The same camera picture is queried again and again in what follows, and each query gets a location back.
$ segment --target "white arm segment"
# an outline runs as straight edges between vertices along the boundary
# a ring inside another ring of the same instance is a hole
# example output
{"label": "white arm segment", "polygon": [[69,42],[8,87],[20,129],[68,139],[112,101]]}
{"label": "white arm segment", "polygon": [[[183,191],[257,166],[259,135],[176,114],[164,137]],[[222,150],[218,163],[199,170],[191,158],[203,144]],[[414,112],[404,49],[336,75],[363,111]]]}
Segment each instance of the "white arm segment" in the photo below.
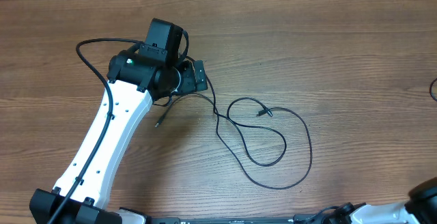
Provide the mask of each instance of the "white arm segment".
{"label": "white arm segment", "polygon": [[412,214],[405,210],[405,203],[371,206],[369,204],[355,210],[350,218],[352,224],[419,224]]}
{"label": "white arm segment", "polygon": [[[103,210],[109,203],[114,176],[130,138],[152,105],[149,91],[138,92],[136,85],[116,81],[114,84],[109,83],[109,87],[113,95],[115,117],[109,123],[108,131],[83,177],[83,183],[77,186],[71,196],[71,199],[79,202],[83,202],[86,197],[91,197],[94,199],[94,206]],[[53,187],[59,187],[62,196],[65,196],[72,187],[102,132],[108,113],[108,101],[108,93],[105,91],[97,116],[81,148]]]}

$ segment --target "black wire on arm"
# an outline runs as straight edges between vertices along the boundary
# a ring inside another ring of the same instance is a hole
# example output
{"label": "black wire on arm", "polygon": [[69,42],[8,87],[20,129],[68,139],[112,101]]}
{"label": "black wire on arm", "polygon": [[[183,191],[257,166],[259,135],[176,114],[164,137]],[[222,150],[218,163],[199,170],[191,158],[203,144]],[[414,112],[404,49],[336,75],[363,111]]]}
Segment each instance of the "black wire on arm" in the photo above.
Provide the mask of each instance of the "black wire on arm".
{"label": "black wire on arm", "polygon": [[[193,58],[191,58],[191,57],[189,57],[189,56],[186,56],[186,58],[187,58],[188,60],[192,61],[192,62],[195,61]],[[205,98],[206,100],[208,100],[208,101],[212,104],[212,112],[217,116],[217,123],[216,123],[216,134],[217,134],[217,137],[221,140],[221,142],[225,145],[225,147],[226,147],[226,148],[231,152],[231,154],[232,154],[232,155],[234,156],[234,158],[237,160],[238,164],[239,164],[240,167],[241,167],[241,170],[242,170],[243,173],[246,175],[246,177],[247,177],[250,181],[252,181],[252,183],[254,183],[254,184],[258,185],[258,186],[261,186],[261,187],[267,188],[267,189],[272,189],[272,190],[284,190],[284,189],[292,188],[293,186],[296,186],[297,184],[301,183],[301,182],[302,182],[302,181],[303,181],[303,180],[308,176],[308,174],[309,174],[309,172],[310,172],[310,170],[311,170],[311,166],[312,166],[312,164],[313,164],[313,148],[312,148],[312,145],[311,145],[311,138],[310,138],[310,136],[309,136],[308,127],[307,127],[307,124],[305,123],[305,121],[304,121],[304,120],[303,120],[303,119],[302,119],[302,118],[301,118],[297,113],[293,112],[293,111],[290,110],[290,109],[286,109],[286,108],[283,108],[283,107],[268,108],[268,107],[266,107],[262,102],[260,102],[260,101],[258,101],[258,100],[256,100],[256,99],[254,99],[254,98],[251,98],[251,97],[239,98],[239,99],[233,101],[233,102],[228,106],[228,108],[227,108],[227,115],[226,115],[226,116],[221,115],[221,114],[219,113],[219,110],[218,110],[217,107],[216,107],[216,94],[215,94],[214,88],[213,88],[213,86],[212,86],[212,84],[211,84],[211,80],[208,78],[208,76],[207,76],[206,74],[205,74],[205,78],[206,78],[206,81],[209,83],[209,85],[210,85],[210,87],[211,87],[211,92],[212,92],[212,97],[213,97],[212,100],[210,100],[208,97],[206,97],[206,96],[204,96],[204,95],[202,95],[202,94],[185,94],[185,95],[183,95],[183,96],[186,96],[186,95],[197,95],[197,96],[201,96],[202,98]],[[163,120],[165,119],[165,116],[168,114],[168,112],[170,111],[170,109],[171,109],[171,108],[174,106],[174,104],[175,104],[175,103],[176,103],[180,98],[182,98],[183,96],[178,97],[176,100],[174,100],[173,103],[170,104],[170,106],[167,108],[167,110],[164,112],[164,114],[159,118],[158,123],[156,123],[155,127],[159,126],[159,125],[163,122]],[[244,148],[245,148],[245,150],[246,150],[246,155],[247,155],[247,156],[249,157],[249,159],[250,159],[253,163],[255,163],[256,165],[263,166],[263,167],[270,167],[270,166],[273,166],[273,165],[275,165],[276,163],[278,163],[278,162],[283,158],[283,155],[284,155],[284,153],[285,153],[285,151],[286,151],[286,149],[287,149],[287,142],[286,142],[286,140],[285,140],[285,137],[284,137],[280,132],[278,132],[278,131],[276,131],[276,130],[274,130],[274,129],[267,128],[267,127],[261,127],[261,126],[249,126],[249,125],[244,125],[244,124],[240,124],[240,123],[237,123],[237,122],[233,121],[233,120],[230,118],[230,116],[229,116],[229,111],[230,111],[232,105],[234,105],[236,102],[241,101],[241,100],[252,100],[252,101],[258,103],[258,104],[262,107],[262,110],[258,113],[257,116],[261,116],[261,115],[264,115],[264,114],[269,114],[270,116],[273,116],[272,111],[287,111],[287,112],[292,113],[293,115],[295,115],[295,116],[296,116],[297,118],[299,118],[299,120],[303,123],[303,125],[304,125],[304,127],[305,127],[305,130],[306,130],[306,132],[307,132],[307,137],[308,137],[308,145],[309,145],[309,166],[308,166],[308,170],[307,170],[307,172],[305,173],[305,175],[304,175],[300,180],[298,180],[297,182],[295,182],[295,183],[293,183],[293,184],[291,184],[291,185],[289,185],[289,186],[282,186],[282,187],[267,186],[267,185],[265,185],[265,184],[261,184],[261,183],[257,182],[256,180],[254,180],[254,179],[253,179],[253,178],[252,178],[252,177],[251,177],[251,176],[246,172],[246,169],[244,169],[242,163],[240,162],[240,159],[238,159],[238,157],[235,155],[234,151],[232,151],[232,149],[231,149],[231,148],[230,148],[230,147],[225,143],[225,141],[224,141],[224,140],[222,139],[222,137],[220,136],[220,133],[219,133],[220,117],[223,118],[223,119],[225,119],[225,120],[227,120],[228,122],[230,122],[230,123],[234,126],[234,128],[238,131],[238,133],[239,133],[239,135],[240,135],[240,137],[241,137],[241,140],[242,140],[242,142],[243,142],[243,144],[244,144]],[[284,141],[284,150],[283,150],[283,152],[282,152],[281,155],[278,157],[278,159],[276,159],[274,162],[267,163],[267,164],[262,164],[262,163],[257,162],[256,160],[254,160],[254,159],[251,157],[251,155],[250,155],[250,153],[249,153],[249,151],[248,151],[248,149],[247,149],[246,141],[244,140],[244,136],[243,136],[243,134],[241,133],[241,130],[239,129],[239,126],[243,126],[243,127],[247,127],[247,128],[260,128],[260,129],[270,130],[270,131],[272,131],[272,132],[277,133],[279,136],[281,136],[281,138],[282,138],[283,141]]]}
{"label": "black wire on arm", "polygon": [[112,97],[111,89],[109,88],[109,85],[108,85],[106,79],[99,73],[99,71],[94,66],[92,66],[86,60],[86,58],[82,55],[81,50],[80,50],[80,47],[82,45],[89,44],[89,43],[94,43],[94,42],[130,42],[130,43],[135,43],[135,44],[144,44],[142,41],[139,41],[139,40],[128,40],[128,39],[121,39],[121,38],[98,38],[98,39],[84,40],[82,42],[79,42],[76,45],[77,55],[82,59],[83,63],[85,63],[88,66],[88,68],[90,70],[92,70],[92,72],[103,83],[104,88],[106,89],[106,91],[108,93],[109,107],[108,107],[108,113],[107,113],[106,121],[104,122],[104,126],[103,126],[103,129],[102,129],[102,132],[100,133],[100,136],[99,136],[99,138],[98,138],[98,140],[96,142],[96,145],[94,146],[93,150],[91,151],[91,154],[89,154],[89,157],[88,157],[87,161],[83,165],[83,168],[82,168],[81,172],[79,173],[79,175],[74,180],[74,183],[73,183],[72,187],[70,188],[70,190],[68,191],[67,195],[64,197],[64,200],[62,200],[62,202],[60,203],[60,205],[58,206],[58,208],[56,209],[56,211],[53,213],[52,217],[48,221],[48,224],[52,224],[52,223],[54,223],[56,221],[56,219],[59,216],[59,214],[61,213],[62,209],[67,204],[67,201],[69,200],[69,198],[71,198],[71,196],[73,195],[73,192],[76,190],[77,186],[79,185],[79,183],[83,179],[83,176],[85,175],[85,172],[87,171],[87,169],[88,169],[89,165],[91,164],[94,156],[96,155],[96,152],[97,152],[98,148],[100,147],[100,144],[103,141],[104,135],[106,134],[106,132],[108,130],[108,127],[109,127],[109,122],[111,122],[111,119],[113,117],[113,114],[112,114],[112,111],[113,111],[113,97]]}

